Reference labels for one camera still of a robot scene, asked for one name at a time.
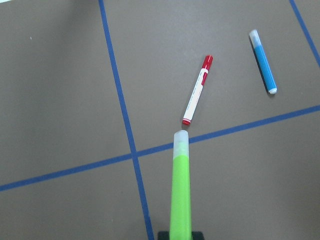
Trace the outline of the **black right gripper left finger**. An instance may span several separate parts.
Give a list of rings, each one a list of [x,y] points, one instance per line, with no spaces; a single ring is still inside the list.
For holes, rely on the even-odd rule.
[[[169,231],[159,231],[157,233],[157,240],[170,240],[170,232]]]

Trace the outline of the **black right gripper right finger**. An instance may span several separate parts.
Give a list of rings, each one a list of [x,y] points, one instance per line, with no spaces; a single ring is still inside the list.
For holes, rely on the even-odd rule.
[[[205,240],[204,234],[201,231],[192,231],[192,240]]]

